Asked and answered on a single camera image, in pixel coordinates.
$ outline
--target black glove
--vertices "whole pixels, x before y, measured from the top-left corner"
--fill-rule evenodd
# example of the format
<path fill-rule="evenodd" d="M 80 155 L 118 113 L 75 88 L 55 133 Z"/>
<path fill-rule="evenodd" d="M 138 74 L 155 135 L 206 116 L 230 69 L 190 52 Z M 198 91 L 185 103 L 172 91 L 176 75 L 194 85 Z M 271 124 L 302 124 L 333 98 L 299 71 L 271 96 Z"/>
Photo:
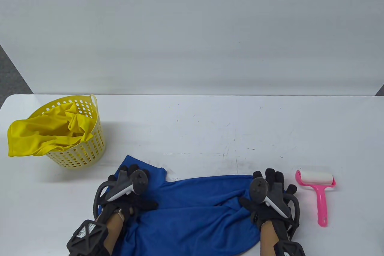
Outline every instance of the black glove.
<path fill-rule="evenodd" d="M 258 177 L 262 178 L 263 177 L 262 173 L 260 171 L 254 172 L 253 178 L 255 179 Z M 277 189 L 277 191 L 274 191 L 275 195 L 277 195 L 277 197 L 281 201 L 284 201 L 284 203 L 287 204 L 287 206 L 291 200 L 294 201 L 295 220 L 293 220 L 292 218 L 292 213 L 288 219 L 284 218 L 278 212 L 276 212 L 272 207 L 267 206 L 265 203 L 255 202 L 244 197 L 240 198 L 239 202 L 245 209 L 251 212 L 251 221 L 252 223 L 255 223 L 255 225 L 259 229 L 261 229 L 262 225 L 265 222 L 270 220 L 272 220 L 274 227 L 276 226 L 276 223 L 279 224 L 278 226 L 281 226 L 281 224 L 283 223 L 285 227 L 285 231 L 288 233 L 288 237 L 291 238 L 296 228 L 299 226 L 299 223 L 298 223 L 299 222 L 299 206 L 298 206 L 299 202 L 297 202 L 296 197 L 291 196 L 296 193 L 297 187 L 296 185 L 290 184 L 286 190 L 287 195 L 284 195 L 284 175 L 282 174 L 282 172 L 275 172 L 275 170 L 271 168 L 265 171 L 265 180 L 267 181 L 269 185 L 268 188 L 270 190 Z"/>
<path fill-rule="evenodd" d="M 122 166 L 120 170 L 127 171 L 128 176 L 131 175 L 134 171 L 140 169 L 137 164 L 131 165 L 129 167 Z M 148 170 L 143 170 L 149 179 Z M 116 181 L 117 178 L 115 175 L 110 175 L 108 181 Z M 141 195 L 137 195 L 134 192 L 129 193 L 128 195 L 124 194 L 118 199 L 108 202 L 105 200 L 107 192 L 105 192 L 98 200 L 97 205 L 100 205 L 103 209 L 119 210 L 121 209 L 122 214 L 125 218 L 125 223 L 131 215 L 138 216 L 140 211 L 151 211 L 158 208 L 158 204 L 155 201 L 144 200 Z"/>

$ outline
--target basket handle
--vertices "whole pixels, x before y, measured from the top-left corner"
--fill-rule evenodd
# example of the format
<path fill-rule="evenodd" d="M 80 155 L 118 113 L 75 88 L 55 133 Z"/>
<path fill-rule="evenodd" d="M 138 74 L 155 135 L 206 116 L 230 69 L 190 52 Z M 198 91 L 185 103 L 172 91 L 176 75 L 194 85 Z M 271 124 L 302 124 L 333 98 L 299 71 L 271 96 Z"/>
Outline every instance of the basket handle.
<path fill-rule="evenodd" d="M 91 100 L 92 100 L 93 104 L 95 105 L 95 107 L 97 109 L 97 99 L 96 99 L 96 96 L 94 94 L 90 94 L 89 97 L 91 97 Z"/>

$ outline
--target white sticker label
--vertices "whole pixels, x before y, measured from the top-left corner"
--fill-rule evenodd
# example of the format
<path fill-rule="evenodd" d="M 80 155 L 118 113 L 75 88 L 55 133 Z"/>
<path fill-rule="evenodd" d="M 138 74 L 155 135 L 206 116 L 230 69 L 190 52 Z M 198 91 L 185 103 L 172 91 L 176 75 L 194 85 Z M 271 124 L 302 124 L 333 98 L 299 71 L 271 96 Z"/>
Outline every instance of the white sticker label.
<path fill-rule="evenodd" d="M 88 224 L 88 234 L 92 232 L 93 228 L 95 228 L 96 225 L 89 223 Z M 85 226 L 80 230 L 79 234 L 76 235 L 76 237 L 83 238 L 85 236 Z"/>

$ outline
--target hand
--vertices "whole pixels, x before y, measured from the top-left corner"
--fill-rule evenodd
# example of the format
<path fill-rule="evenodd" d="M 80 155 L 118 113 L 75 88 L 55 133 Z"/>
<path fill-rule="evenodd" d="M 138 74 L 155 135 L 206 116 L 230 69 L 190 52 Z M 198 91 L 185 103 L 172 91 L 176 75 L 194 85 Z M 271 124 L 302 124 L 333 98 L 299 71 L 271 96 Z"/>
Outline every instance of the hand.
<path fill-rule="evenodd" d="M 134 164 L 129 167 L 123 166 L 120 170 L 126 171 L 128 176 L 131 175 L 136 170 L 139 170 L 139 166 Z M 143 170 L 143 172 L 147 175 L 148 179 L 150 177 L 148 170 Z M 117 178 L 115 175 L 110 175 L 108 177 L 108 181 L 116 181 Z M 144 200 L 140 195 L 137 195 L 134 192 L 129 193 L 128 195 L 124 194 L 117 198 L 114 201 L 108 202 L 106 201 L 107 192 L 105 192 L 98 200 L 97 205 L 100 205 L 103 209 L 108 207 L 108 209 L 121 209 L 122 214 L 124 215 L 125 222 L 129 219 L 129 217 L 133 214 L 136 216 L 140 211 L 150 211 L 156 210 L 158 208 L 158 204 L 155 201 Z"/>
<path fill-rule="evenodd" d="M 263 175 L 260 171 L 256 171 L 253 174 L 253 178 L 263 178 Z M 274 197 L 276 200 L 278 200 L 281 203 L 285 203 L 288 207 L 288 203 L 292 200 L 295 204 L 295 220 L 292 218 L 292 213 L 290 213 L 289 218 L 284 218 L 281 216 L 278 212 L 276 212 L 272 207 L 267 206 L 264 202 L 265 197 L 263 199 L 256 199 L 256 197 L 251 197 L 252 200 L 249 200 L 247 198 L 240 198 L 239 202 L 240 204 L 247 209 L 249 212 L 251 212 L 251 221 L 255 223 L 255 225 L 261 229 L 262 225 L 270 220 L 280 220 L 284 222 L 286 231 L 290 230 L 290 228 L 296 228 L 299 226 L 299 202 L 297 202 L 296 197 L 293 196 L 293 194 L 296 193 L 297 187 L 296 185 L 289 185 L 286 191 L 286 194 L 284 194 L 284 175 L 282 172 L 275 172 L 275 170 L 269 168 L 265 171 L 265 180 L 268 183 L 268 191 L 273 192 Z"/>

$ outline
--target pink handle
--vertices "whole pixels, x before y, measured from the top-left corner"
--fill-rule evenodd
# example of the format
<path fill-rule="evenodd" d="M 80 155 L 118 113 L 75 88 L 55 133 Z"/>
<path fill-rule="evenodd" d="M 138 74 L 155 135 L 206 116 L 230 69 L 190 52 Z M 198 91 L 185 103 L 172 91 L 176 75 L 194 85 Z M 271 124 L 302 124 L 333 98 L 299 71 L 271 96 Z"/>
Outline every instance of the pink handle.
<path fill-rule="evenodd" d="M 313 189 L 317 195 L 317 223 L 321 227 L 328 226 L 328 210 L 327 210 L 327 199 L 325 198 L 325 188 L 321 185 L 313 185 Z"/>

